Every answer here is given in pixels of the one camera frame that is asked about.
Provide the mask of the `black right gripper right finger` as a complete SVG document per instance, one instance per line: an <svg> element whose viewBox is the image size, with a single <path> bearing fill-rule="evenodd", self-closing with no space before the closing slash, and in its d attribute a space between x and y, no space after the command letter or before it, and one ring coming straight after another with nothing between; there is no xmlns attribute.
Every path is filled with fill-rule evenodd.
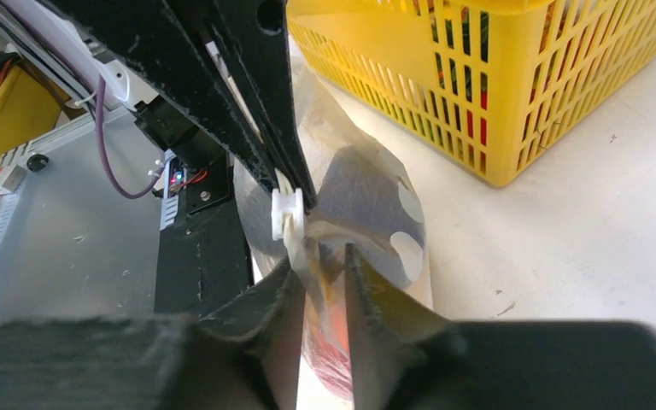
<svg viewBox="0 0 656 410"><path fill-rule="evenodd" d="M453 329L345 249L349 357L357 409L450 409Z"/></svg>

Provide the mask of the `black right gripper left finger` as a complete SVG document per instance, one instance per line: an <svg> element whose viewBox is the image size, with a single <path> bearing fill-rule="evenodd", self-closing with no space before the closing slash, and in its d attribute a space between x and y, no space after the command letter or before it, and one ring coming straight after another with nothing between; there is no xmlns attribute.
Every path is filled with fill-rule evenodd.
<svg viewBox="0 0 656 410"><path fill-rule="evenodd" d="M282 259L259 283L200 319L210 409L294 409L305 290Z"/></svg>

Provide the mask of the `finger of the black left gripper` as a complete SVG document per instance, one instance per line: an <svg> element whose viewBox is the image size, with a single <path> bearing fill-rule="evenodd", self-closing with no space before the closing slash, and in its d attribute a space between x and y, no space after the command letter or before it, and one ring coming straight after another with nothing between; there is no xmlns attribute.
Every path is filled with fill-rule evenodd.
<svg viewBox="0 0 656 410"><path fill-rule="evenodd" d="M265 190L276 162L260 138L258 79L248 52L280 34L280 3L268 1L47 1L44 6L96 40L184 117L233 154Z"/></svg>
<svg viewBox="0 0 656 410"><path fill-rule="evenodd" d="M212 37L248 113L260 133L258 163L272 177L262 186L278 186L281 172L302 189L305 208L317 200L298 137L285 1L207 1Z"/></svg>

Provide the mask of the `orange toy peach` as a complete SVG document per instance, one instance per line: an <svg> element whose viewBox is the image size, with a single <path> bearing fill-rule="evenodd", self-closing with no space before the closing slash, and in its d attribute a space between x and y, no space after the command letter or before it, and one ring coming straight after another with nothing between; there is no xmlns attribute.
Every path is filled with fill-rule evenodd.
<svg viewBox="0 0 656 410"><path fill-rule="evenodd" d="M341 279L325 287L321 311L307 299L303 324L302 355L321 384L337 398L353 401L349 336Z"/></svg>

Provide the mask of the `clear zip top bag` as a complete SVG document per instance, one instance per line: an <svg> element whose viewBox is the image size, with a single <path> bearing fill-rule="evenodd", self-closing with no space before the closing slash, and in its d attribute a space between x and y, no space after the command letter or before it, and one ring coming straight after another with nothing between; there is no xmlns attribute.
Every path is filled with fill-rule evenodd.
<svg viewBox="0 0 656 410"><path fill-rule="evenodd" d="M317 191L306 237L315 250L311 266L325 275L324 299L324 288L343 280L343 251L353 244L393 285L431 307L425 218L406 168L349 118L304 60L290 65L299 138ZM318 311L323 300L314 302ZM298 406L350 409L353 402L328 392L302 355Z"/></svg>

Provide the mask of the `yellow plastic shopping basket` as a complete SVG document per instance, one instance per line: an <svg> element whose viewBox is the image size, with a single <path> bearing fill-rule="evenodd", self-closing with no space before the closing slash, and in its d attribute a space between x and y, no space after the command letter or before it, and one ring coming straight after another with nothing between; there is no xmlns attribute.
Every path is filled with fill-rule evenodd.
<svg viewBox="0 0 656 410"><path fill-rule="evenodd" d="M290 1L309 65L502 187L656 56L656 1Z"/></svg>

